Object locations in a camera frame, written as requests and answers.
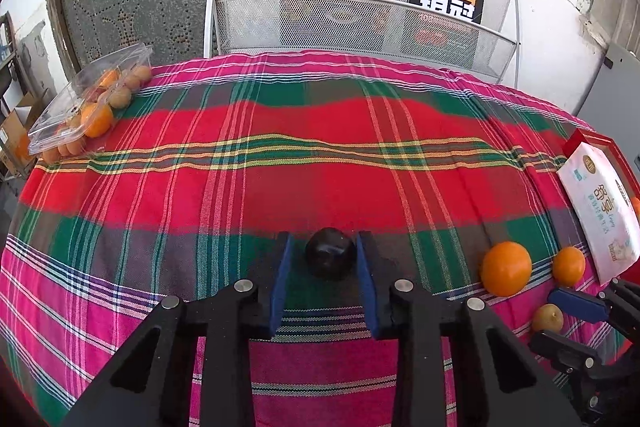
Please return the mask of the cardboard box on floor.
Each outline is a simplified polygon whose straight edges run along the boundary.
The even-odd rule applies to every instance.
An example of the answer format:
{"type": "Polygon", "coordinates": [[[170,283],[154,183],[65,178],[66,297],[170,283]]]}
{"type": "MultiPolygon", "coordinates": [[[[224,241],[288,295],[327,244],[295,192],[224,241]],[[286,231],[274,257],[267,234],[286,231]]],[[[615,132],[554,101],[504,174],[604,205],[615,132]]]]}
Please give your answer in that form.
{"type": "Polygon", "coordinates": [[[2,121],[1,143],[9,154],[1,150],[1,162],[12,176],[21,176],[20,170],[26,169],[34,159],[28,151],[28,132],[40,117],[43,106],[42,96],[36,98],[32,93],[27,93],[2,121]]]}

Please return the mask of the small orange middle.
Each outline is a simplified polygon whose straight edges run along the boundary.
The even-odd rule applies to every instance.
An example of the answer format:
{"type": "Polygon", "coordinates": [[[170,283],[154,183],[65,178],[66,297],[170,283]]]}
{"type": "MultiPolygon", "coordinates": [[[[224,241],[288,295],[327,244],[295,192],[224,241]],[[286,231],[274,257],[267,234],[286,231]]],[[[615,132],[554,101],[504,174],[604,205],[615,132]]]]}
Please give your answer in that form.
{"type": "Polygon", "coordinates": [[[584,276],[586,258],[574,246],[562,248],[553,258],[552,277],[562,287],[575,287],[584,276]]]}

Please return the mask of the small orange right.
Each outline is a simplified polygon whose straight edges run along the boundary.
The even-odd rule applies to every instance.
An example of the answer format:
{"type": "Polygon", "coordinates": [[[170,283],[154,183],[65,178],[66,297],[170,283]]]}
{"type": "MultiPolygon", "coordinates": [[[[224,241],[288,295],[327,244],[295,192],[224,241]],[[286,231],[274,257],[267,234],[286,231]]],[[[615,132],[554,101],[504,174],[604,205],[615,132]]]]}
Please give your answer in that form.
{"type": "Polygon", "coordinates": [[[497,297],[511,297],[521,291],[532,275],[528,250],[515,242],[492,246],[480,266],[480,280],[486,291],[497,297]]]}

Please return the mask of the grey cabinet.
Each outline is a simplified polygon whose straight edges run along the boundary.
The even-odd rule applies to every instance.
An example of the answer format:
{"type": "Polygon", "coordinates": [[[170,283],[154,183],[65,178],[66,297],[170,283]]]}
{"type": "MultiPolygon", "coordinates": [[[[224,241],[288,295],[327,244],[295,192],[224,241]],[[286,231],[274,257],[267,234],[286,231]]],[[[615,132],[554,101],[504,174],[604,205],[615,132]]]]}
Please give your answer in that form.
{"type": "Polygon", "coordinates": [[[615,141],[636,176],[640,153],[639,68],[638,57],[612,43],[578,112],[578,117],[594,130],[615,141]]]}

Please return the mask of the small orange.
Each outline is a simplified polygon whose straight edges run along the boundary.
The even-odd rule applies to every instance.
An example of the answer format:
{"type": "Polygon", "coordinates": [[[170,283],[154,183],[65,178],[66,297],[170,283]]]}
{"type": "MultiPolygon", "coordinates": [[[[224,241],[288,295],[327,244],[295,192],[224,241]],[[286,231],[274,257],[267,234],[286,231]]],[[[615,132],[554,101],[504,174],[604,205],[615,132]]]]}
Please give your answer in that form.
{"type": "Polygon", "coordinates": [[[480,266],[480,280],[486,291],[497,297],[511,297],[521,291],[532,275],[528,250],[515,242],[492,246],[480,266]]]}
{"type": "Polygon", "coordinates": [[[586,258],[574,246],[562,248],[553,258],[552,277],[562,287],[575,287],[584,276],[586,258]]]}

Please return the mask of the plaid tablecloth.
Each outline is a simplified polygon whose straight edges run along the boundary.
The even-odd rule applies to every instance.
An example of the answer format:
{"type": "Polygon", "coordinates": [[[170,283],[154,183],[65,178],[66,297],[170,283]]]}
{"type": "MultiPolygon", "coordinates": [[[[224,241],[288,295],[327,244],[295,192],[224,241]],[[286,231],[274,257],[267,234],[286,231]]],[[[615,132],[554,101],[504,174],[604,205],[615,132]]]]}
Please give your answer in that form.
{"type": "Polygon", "coordinates": [[[154,69],[98,153],[38,164],[1,255],[1,356],[58,425],[167,295],[216,294],[282,231],[369,231],[406,277],[483,297],[491,246],[526,287],[490,297],[527,339],[563,247],[586,240],[560,183],[582,121],[473,76],[332,52],[231,54],[154,69]]]}

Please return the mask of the dark purple plum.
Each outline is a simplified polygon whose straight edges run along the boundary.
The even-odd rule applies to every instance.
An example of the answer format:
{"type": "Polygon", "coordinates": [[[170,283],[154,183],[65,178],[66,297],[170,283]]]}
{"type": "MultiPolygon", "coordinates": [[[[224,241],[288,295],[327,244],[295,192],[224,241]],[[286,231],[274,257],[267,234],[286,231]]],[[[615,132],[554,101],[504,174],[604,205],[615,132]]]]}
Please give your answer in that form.
{"type": "Polygon", "coordinates": [[[309,272],[320,280],[340,281],[352,271],[357,249],[352,238],[336,228],[323,228],[309,239],[304,259],[309,272]]]}

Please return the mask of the red black book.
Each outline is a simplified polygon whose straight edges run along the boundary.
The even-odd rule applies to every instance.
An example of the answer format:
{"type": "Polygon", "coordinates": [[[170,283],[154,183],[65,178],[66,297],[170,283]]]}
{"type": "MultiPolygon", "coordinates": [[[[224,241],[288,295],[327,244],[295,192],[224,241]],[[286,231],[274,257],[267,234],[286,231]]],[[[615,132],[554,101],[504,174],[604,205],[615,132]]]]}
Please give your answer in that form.
{"type": "Polygon", "coordinates": [[[408,57],[469,68],[473,65],[484,0],[409,0],[400,50],[408,57]]]}

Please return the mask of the large orange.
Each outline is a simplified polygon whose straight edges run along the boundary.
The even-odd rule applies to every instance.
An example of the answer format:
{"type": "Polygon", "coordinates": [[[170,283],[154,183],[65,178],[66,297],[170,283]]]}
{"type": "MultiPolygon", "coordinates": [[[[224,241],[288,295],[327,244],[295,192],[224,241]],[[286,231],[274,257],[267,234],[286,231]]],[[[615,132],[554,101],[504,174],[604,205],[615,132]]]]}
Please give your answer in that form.
{"type": "Polygon", "coordinates": [[[637,219],[640,220],[640,199],[636,196],[631,196],[630,201],[637,219]]]}

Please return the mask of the clear plastic fruit container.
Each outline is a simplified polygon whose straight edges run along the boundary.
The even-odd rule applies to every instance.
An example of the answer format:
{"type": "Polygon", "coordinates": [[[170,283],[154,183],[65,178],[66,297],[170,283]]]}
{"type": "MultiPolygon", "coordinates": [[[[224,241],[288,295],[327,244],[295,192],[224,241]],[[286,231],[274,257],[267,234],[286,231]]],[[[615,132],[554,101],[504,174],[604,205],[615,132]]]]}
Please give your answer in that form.
{"type": "Polygon", "coordinates": [[[94,155],[152,78],[152,48],[139,42],[91,62],[55,95],[28,132],[28,151],[48,165],[94,155]]]}

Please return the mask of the white metal mesh rack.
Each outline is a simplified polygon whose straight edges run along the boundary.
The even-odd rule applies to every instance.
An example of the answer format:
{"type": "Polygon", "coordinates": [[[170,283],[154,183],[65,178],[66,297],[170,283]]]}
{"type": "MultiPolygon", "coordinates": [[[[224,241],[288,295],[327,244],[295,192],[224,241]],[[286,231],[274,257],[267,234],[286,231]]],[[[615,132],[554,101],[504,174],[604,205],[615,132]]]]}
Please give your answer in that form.
{"type": "Polygon", "coordinates": [[[328,50],[444,66],[502,81],[521,66],[518,0],[484,0],[473,65],[439,64],[401,53],[409,0],[206,0],[203,53],[328,50]]]}

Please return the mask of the orange in plastic container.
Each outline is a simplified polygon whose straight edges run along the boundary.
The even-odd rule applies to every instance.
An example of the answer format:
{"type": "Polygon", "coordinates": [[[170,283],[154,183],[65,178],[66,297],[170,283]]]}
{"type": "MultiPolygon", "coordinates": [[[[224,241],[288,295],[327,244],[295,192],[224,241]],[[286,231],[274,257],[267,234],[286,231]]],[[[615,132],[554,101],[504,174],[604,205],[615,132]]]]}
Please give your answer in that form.
{"type": "Polygon", "coordinates": [[[89,103],[81,109],[80,124],[84,135],[96,139],[111,129],[114,114],[111,106],[105,103],[89,103]]]}

